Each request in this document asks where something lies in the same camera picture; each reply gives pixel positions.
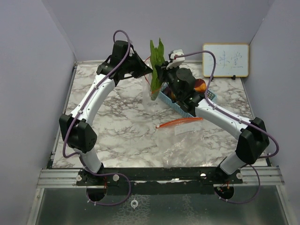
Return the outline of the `green leafy vegetable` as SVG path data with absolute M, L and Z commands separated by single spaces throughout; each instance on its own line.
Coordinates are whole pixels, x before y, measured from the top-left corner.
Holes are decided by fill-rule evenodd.
M 162 83 L 158 78 L 158 72 L 156 67 L 160 67 L 165 61 L 164 58 L 164 45 L 159 38 L 158 46 L 155 47 L 153 40 L 150 41 L 150 63 L 152 66 L 152 79 L 151 79 L 151 93 L 156 94 L 159 92 Z

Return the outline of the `clear zip bag orange zipper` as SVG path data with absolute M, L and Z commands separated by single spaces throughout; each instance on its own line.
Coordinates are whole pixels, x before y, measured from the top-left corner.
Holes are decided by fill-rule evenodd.
M 157 100 L 162 89 L 162 84 L 158 85 L 155 81 L 156 84 L 152 85 L 152 80 L 152 73 L 149 73 L 143 77 L 143 102 L 147 105 L 150 105 Z

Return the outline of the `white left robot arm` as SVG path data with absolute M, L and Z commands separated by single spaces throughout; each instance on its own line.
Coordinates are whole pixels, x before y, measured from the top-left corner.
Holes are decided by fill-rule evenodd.
M 63 149 L 70 147 L 79 156 L 89 171 L 87 179 L 91 184 L 98 185 L 104 178 L 101 172 L 104 166 L 94 148 L 98 136 L 92 128 L 98 110 L 121 80 L 137 79 L 151 72 L 130 42 L 117 40 L 112 54 L 98 66 L 94 81 L 78 106 L 70 114 L 60 116 Z

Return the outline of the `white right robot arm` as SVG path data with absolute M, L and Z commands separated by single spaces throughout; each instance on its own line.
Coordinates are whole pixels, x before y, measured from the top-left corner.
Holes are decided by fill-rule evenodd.
M 190 69 L 166 66 L 156 66 L 155 69 L 159 80 L 166 83 L 174 94 L 174 102 L 180 109 L 208 120 L 238 141 L 235 152 L 217 166 L 215 177 L 218 182 L 228 182 L 234 172 L 255 163 L 268 147 L 270 141 L 263 120 L 238 116 L 207 100 L 203 93 L 194 89 L 196 79 Z

